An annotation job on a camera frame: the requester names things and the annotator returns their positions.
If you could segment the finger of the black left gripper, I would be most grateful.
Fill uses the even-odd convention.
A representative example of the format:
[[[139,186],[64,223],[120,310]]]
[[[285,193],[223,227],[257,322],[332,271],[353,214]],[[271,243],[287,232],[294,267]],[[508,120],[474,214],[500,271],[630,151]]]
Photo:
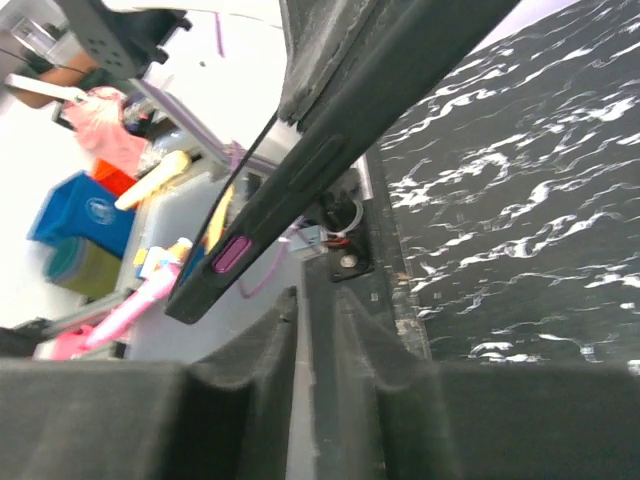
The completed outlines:
[[[377,3],[288,0],[279,6],[287,64],[278,117],[297,123],[320,98]]]

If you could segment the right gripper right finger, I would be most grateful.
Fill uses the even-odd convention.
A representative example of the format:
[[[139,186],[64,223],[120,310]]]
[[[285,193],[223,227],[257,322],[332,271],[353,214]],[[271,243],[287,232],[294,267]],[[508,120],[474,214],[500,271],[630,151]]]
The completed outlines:
[[[480,366],[409,352],[334,300],[347,479],[635,479],[639,378],[624,365]]]

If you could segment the black phone case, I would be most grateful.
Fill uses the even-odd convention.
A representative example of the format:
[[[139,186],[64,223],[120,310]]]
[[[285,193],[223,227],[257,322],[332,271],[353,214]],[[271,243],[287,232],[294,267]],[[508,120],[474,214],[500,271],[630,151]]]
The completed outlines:
[[[353,48],[356,63],[321,114],[202,260],[188,259],[165,312],[194,324],[280,235],[516,6],[391,1],[393,18]]]

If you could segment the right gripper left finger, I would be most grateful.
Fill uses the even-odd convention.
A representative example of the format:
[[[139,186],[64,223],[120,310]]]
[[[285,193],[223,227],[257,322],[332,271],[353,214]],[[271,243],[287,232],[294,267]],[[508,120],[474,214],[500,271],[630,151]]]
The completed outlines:
[[[282,479],[298,299],[190,364],[1,364],[5,479]]]

